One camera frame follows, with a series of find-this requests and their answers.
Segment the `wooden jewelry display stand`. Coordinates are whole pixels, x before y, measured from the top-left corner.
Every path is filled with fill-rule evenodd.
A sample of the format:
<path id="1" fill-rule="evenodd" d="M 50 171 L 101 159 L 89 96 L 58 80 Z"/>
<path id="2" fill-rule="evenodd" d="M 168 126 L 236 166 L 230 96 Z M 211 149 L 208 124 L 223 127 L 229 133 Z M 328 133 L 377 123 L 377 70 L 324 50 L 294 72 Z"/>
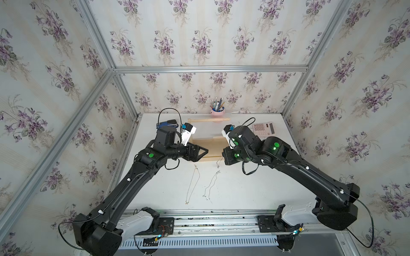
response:
<path id="1" fill-rule="evenodd" d="M 196 131 L 189 142 L 208 149 L 208 153 L 201 158 L 200 162 L 212 162 L 221 159 L 223 149 L 228 146 L 222 131 L 227 124 L 231 124 L 231 119 L 229 117 L 192 114 L 187 121 L 196 127 Z"/>

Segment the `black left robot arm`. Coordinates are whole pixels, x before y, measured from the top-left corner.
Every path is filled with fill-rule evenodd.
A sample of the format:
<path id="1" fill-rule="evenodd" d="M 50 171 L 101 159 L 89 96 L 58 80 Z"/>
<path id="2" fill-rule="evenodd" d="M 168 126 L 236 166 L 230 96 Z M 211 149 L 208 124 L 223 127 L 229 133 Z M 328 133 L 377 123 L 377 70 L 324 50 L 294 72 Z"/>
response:
<path id="1" fill-rule="evenodd" d="M 162 126 L 133 160 L 130 170 L 112 192 L 89 214 L 78 214 L 72 222 L 75 243 L 92 256 L 112 256 L 122 241 L 139 233 L 158 232 L 159 213 L 145 207 L 131 217 L 122 215 L 142 187 L 164 167 L 167 160 L 197 162 L 208 149 L 189 142 L 196 128 L 185 123 L 178 131 Z"/>

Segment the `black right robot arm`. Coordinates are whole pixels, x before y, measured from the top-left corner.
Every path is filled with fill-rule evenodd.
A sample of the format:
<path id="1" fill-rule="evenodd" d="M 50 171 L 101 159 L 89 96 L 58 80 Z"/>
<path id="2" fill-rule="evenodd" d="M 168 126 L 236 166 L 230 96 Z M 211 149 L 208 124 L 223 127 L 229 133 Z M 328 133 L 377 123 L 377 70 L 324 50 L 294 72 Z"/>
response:
<path id="1" fill-rule="evenodd" d="M 222 130 L 228 142 L 222 156 L 225 165 L 255 163 L 267 166 L 293 178 L 314 193 L 314 203 L 306 203 L 282 214 L 289 225 L 314 221 L 334 230 L 344 230 L 357 220 L 355 201 L 360 188 L 339 182 L 306 161 L 291 145 L 279 137 L 260 139 L 245 125 L 226 125 Z"/>

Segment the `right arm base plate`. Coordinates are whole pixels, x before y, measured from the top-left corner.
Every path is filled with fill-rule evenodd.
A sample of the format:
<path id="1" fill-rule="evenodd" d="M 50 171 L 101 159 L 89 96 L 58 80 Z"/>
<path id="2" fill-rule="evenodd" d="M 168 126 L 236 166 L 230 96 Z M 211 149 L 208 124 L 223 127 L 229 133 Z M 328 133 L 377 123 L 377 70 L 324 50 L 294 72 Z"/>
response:
<path id="1" fill-rule="evenodd" d="M 292 226 L 275 215 L 259 215 L 257 224 L 261 233 L 290 233 L 297 235 L 303 230 L 303 224 Z"/>

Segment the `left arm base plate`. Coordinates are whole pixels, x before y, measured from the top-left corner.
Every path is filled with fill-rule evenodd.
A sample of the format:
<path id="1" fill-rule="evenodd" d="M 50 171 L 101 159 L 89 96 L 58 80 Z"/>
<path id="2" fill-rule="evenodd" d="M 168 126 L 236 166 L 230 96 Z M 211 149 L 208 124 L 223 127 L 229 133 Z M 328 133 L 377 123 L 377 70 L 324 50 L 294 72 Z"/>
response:
<path id="1" fill-rule="evenodd" d="M 159 217 L 153 220 L 150 228 L 137 235 L 172 235 L 174 233 L 175 218 Z"/>

